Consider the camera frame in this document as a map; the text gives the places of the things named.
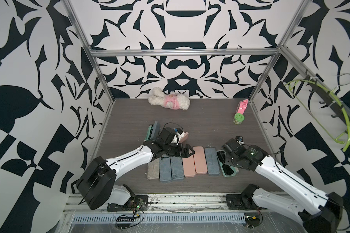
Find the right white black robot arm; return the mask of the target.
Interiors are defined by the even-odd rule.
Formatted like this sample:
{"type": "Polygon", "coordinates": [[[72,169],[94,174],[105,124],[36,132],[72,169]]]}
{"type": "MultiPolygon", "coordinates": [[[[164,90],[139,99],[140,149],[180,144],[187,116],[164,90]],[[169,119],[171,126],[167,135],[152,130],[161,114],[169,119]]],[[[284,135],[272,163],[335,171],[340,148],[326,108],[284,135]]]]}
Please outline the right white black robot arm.
{"type": "Polygon", "coordinates": [[[230,206],[246,210],[267,209],[298,222],[308,233],[335,233],[342,219],[343,199],[338,194],[317,189],[277,162],[274,153],[256,145],[248,146],[242,137],[222,146],[223,164],[253,171],[285,191],[290,198],[270,193],[249,184],[238,198],[228,198],[230,206]]]}

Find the beige case yellow glasses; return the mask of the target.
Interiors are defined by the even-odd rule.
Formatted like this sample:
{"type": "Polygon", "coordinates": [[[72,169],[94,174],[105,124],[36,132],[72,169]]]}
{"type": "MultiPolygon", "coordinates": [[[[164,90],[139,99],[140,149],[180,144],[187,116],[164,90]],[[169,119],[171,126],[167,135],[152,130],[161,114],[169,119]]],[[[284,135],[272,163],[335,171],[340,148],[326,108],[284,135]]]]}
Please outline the beige case yellow glasses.
{"type": "Polygon", "coordinates": [[[159,179],[159,159],[156,159],[147,164],[147,179],[148,180],[159,179]]]}

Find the grey case black sunglasses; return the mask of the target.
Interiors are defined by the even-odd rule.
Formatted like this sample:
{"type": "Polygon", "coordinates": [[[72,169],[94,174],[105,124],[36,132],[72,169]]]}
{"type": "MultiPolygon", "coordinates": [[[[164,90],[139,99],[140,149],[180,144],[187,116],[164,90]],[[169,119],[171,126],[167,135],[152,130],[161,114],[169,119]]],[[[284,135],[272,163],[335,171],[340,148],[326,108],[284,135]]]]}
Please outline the grey case black sunglasses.
{"type": "Polygon", "coordinates": [[[217,150],[216,153],[217,153],[218,163],[224,177],[232,177],[239,173],[238,168],[231,167],[223,163],[225,161],[225,156],[226,156],[226,153],[223,150],[217,150]]]}

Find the grey case white sunglasses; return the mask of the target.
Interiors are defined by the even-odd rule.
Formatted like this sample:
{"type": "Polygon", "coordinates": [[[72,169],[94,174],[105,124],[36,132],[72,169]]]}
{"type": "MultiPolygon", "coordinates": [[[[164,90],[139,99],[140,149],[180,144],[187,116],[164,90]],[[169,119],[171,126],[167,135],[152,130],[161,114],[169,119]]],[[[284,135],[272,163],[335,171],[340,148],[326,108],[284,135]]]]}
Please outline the grey case white sunglasses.
{"type": "Polygon", "coordinates": [[[184,170],[183,170],[182,158],[170,157],[170,161],[171,161],[172,180],[173,181],[183,180],[184,170]]]}

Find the pink case purple glasses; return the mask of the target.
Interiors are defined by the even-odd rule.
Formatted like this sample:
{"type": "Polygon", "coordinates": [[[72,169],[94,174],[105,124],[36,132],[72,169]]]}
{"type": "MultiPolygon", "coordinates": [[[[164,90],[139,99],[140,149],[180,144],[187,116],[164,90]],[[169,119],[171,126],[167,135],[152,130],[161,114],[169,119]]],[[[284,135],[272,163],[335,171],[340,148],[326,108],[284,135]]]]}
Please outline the pink case purple glasses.
{"type": "Polygon", "coordinates": [[[201,146],[197,146],[193,147],[193,150],[195,152],[193,158],[196,174],[207,174],[208,168],[204,148],[201,146]]]}

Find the grey case tortoise sunglasses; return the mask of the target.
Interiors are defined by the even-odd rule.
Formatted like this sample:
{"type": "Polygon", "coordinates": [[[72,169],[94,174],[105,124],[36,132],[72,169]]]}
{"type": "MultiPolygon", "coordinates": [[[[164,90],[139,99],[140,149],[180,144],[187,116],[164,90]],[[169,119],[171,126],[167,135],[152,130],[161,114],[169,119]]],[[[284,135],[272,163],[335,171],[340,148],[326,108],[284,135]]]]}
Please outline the grey case tortoise sunglasses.
{"type": "Polygon", "coordinates": [[[172,181],[171,159],[169,157],[159,160],[159,180],[162,183],[172,181]]]}

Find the grey case gold glasses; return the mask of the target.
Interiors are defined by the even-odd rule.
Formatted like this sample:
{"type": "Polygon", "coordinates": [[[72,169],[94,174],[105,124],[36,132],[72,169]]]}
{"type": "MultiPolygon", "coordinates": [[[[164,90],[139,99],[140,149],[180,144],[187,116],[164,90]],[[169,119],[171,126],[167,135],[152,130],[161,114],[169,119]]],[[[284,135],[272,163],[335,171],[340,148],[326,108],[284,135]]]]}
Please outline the grey case gold glasses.
{"type": "Polygon", "coordinates": [[[219,176],[220,168],[217,157],[217,152],[215,148],[205,148],[205,158],[207,163],[208,175],[210,176],[219,176]]]}

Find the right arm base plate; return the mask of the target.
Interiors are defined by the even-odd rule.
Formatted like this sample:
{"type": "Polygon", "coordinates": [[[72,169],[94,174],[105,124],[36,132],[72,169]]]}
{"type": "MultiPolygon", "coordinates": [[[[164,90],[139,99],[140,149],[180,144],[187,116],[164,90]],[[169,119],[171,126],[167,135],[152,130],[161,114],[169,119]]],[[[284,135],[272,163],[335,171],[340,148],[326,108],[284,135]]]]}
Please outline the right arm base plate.
{"type": "Polygon", "coordinates": [[[259,210],[252,197],[246,194],[227,194],[226,202],[229,210],[259,210]]]}

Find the pink case brown glasses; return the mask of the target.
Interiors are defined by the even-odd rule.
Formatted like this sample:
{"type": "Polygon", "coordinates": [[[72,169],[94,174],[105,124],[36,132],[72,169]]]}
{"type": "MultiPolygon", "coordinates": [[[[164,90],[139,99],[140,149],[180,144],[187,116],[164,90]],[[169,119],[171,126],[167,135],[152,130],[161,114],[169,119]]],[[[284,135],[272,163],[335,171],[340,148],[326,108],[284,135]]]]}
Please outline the pink case brown glasses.
{"type": "Polygon", "coordinates": [[[193,155],[188,158],[182,159],[183,172],[185,178],[191,178],[196,176],[194,157],[193,155]]]}

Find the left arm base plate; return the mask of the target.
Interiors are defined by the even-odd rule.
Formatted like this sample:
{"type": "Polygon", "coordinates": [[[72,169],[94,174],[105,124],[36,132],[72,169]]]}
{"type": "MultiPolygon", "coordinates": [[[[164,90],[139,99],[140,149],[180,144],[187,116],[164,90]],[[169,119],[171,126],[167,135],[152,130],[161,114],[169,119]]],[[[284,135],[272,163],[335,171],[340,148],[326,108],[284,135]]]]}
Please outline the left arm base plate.
{"type": "Polygon", "coordinates": [[[107,207],[108,212],[128,212],[134,210],[146,210],[148,207],[148,195],[136,195],[135,197],[130,197],[129,200],[123,204],[113,204],[109,203],[107,207]]]}

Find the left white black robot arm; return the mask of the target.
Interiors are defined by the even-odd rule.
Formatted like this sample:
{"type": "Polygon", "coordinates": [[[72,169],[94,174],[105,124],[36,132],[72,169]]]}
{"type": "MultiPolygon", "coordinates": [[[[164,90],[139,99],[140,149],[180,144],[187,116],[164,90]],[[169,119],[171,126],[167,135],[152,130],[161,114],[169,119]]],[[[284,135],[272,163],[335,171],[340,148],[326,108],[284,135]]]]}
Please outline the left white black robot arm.
{"type": "Polygon", "coordinates": [[[188,158],[194,153],[189,144],[180,143],[177,130],[164,127],[156,138],[144,141],[126,154],[110,159],[94,158],[76,184],[82,195],[80,203],[86,203],[91,210],[109,203],[123,206],[134,194],[125,185],[115,185],[120,177],[163,156],[188,158]]]}

